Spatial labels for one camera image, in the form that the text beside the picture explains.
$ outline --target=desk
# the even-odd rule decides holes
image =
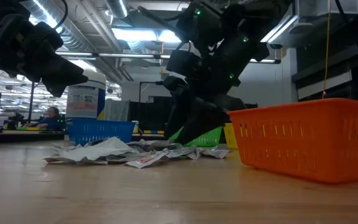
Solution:
[[[50,142],[0,144],[0,223],[356,223],[358,183],[323,185],[227,159],[47,164]]]
[[[0,143],[63,140],[64,133],[58,131],[0,131]]]

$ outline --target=green basket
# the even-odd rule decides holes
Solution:
[[[200,146],[200,147],[214,147],[219,144],[223,127],[218,127],[212,131],[209,131],[191,142],[185,144],[185,146]],[[169,138],[169,140],[176,140],[181,132],[182,128]]]

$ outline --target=crumpled paper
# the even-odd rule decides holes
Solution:
[[[154,141],[145,141],[141,139],[139,142],[130,142],[128,143],[128,146],[138,150],[139,152],[150,152],[150,151],[162,151],[165,148],[170,148],[170,145],[173,141],[162,141],[162,140],[154,140]]]
[[[129,166],[133,166],[133,167],[141,169],[143,167],[150,166],[151,164],[163,159],[169,153],[170,152],[168,149],[164,149],[164,150],[157,152],[155,154],[137,159],[136,161],[127,162],[127,163],[125,163],[125,165],[129,165]]]
[[[99,165],[126,162],[126,165],[140,169],[164,159],[187,157],[197,160],[201,155],[223,159],[229,153],[229,150],[218,149],[217,146],[212,148],[184,147],[171,141],[141,140],[126,144],[116,137],[89,142],[85,146],[63,147],[54,144],[52,149],[56,154],[45,158],[47,162],[85,162]]]
[[[65,161],[65,162],[90,162],[96,161],[97,164],[107,164],[107,161],[98,161],[101,157],[111,155],[121,155],[126,152],[138,153],[135,149],[123,143],[117,137],[109,138],[97,145],[88,147],[78,147],[72,150],[57,150],[57,154],[45,158],[47,162]]]

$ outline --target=white container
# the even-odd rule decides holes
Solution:
[[[89,78],[86,83],[68,87],[67,112],[68,118],[104,119],[106,102],[106,77],[102,73],[85,70]]]

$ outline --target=label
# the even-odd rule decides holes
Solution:
[[[98,116],[99,88],[69,86],[67,118],[96,118]]]

